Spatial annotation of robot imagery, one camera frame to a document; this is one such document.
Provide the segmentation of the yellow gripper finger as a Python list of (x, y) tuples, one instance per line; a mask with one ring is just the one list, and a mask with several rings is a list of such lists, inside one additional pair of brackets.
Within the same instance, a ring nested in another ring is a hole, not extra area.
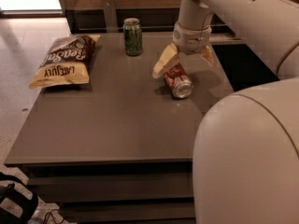
[(154, 65), (152, 69), (152, 76), (154, 78), (161, 77), (167, 70), (178, 64), (178, 62), (178, 48), (171, 43), (166, 46), (158, 62)]
[(212, 55), (212, 51), (210, 49), (209, 46), (205, 46), (203, 47), (200, 52), (199, 55), (205, 60), (207, 61), (207, 64), (212, 67), (214, 65), (214, 59), (213, 59), (213, 55)]

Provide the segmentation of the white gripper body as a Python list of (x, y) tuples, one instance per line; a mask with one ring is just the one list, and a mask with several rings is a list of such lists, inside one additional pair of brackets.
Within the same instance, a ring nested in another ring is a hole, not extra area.
[(198, 53), (209, 43), (211, 28), (204, 30), (190, 30), (183, 28), (178, 22), (175, 24), (172, 36), (173, 43), (179, 52), (185, 54)]

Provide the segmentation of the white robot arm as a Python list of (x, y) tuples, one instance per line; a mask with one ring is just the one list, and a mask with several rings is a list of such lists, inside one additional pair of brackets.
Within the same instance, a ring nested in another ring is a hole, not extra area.
[(193, 147), (196, 224), (299, 224), (299, 5), (181, 0), (176, 49), (207, 45), (216, 14), (278, 81), (232, 93), (202, 119)]

